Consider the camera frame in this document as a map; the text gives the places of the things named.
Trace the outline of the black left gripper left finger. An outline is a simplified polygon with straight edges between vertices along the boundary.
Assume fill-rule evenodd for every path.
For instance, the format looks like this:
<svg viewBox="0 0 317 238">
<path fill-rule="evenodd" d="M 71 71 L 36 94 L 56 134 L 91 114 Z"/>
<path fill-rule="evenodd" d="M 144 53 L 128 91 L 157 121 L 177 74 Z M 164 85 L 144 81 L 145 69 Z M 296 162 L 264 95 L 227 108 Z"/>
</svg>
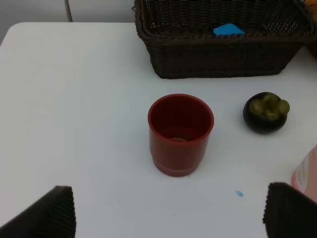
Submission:
<svg viewBox="0 0 317 238">
<path fill-rule="evenodd" d="M 72 187 L 55 186 L 1 226 L 2 238 L 74 238 L 76 215 Z"/>
</svg>

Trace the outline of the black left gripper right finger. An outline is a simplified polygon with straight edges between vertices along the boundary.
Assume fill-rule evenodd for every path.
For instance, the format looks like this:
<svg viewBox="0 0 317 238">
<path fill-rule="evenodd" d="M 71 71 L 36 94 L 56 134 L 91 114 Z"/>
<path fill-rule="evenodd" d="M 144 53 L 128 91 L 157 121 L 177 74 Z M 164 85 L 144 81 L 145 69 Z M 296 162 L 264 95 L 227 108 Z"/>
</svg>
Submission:
<svg viewBox="0 0 317 238">
<path fill-rule="evenodd" d="M 316 238 L 317 203 L 287 183 L 270 183 L 263 223 L 269 238 Z"/>
</svg>

